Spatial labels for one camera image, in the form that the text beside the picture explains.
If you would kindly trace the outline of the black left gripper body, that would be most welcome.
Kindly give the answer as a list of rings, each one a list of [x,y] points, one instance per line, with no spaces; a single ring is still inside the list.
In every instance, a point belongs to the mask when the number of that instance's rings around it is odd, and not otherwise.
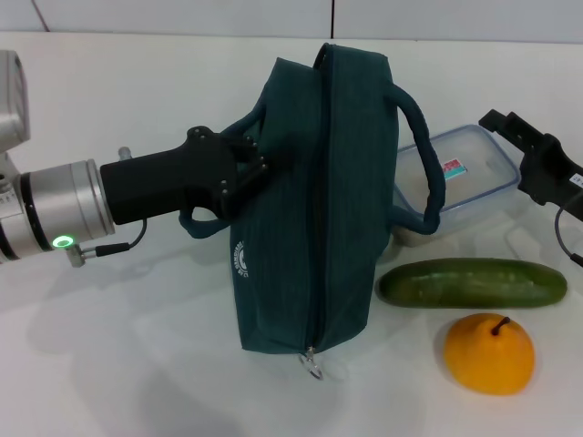
[[[235,158],[221,135],[207,127],[193,127],[179,147],[101,166],[114,223],[123,225],[195,208],[228,218],[224,198],[235,188],[238,165],[250,159]]]

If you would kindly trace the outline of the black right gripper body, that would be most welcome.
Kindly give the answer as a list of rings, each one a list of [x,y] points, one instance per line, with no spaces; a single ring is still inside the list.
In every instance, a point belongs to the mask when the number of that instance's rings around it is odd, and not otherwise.
[[[539,205],[566,206],[576,196],[583,202],[583,167],[567,156],[557,138],[550,134],[524,137],[521,146],[520,191]]]

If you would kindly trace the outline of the clear plastic container blue lid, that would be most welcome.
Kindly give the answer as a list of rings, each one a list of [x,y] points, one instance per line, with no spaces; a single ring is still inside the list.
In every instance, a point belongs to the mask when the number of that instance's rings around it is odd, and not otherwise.
[[[445,177],[441,223],[432,235],[394,228],[397,241],[415,247],[467,229],[514,203],[520,175],[517,165],[488,131],[465,125],[431,138]],[[423,216],[429,189],[416,146],[399,150],[394,203]]]

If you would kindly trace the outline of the dark teal fabric bag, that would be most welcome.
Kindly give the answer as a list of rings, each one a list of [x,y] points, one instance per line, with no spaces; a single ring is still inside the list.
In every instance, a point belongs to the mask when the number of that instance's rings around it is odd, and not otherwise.
[[[424,214],[394,204],[399,116],[429,187]],[[274,178],[233,221],[181,226],[230,233],[240,343],[247,351],[325,351],[366,326],[377,260],[393,227],[434,233],[445,178],[424,115],[386,56],[324,45],[312,66],[278,59],[258,102],[227,128],[251,137]]]

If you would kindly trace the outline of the green cucumber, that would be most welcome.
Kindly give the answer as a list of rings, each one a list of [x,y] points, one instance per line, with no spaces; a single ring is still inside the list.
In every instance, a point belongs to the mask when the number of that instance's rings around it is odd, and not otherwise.
[[[567,291],[559,271],[513,259],[429,259],[391,269],[378,281],[383,301],[420,309],[540,308]]]

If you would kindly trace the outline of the orange pear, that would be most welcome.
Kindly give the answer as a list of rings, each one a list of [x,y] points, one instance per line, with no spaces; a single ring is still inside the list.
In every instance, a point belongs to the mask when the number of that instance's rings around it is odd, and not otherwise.
[[[521,392],[536,368],[530,336],[509,317],[495,313],[457,320],[445,335],[443,358],[456,382],[490,395]]]

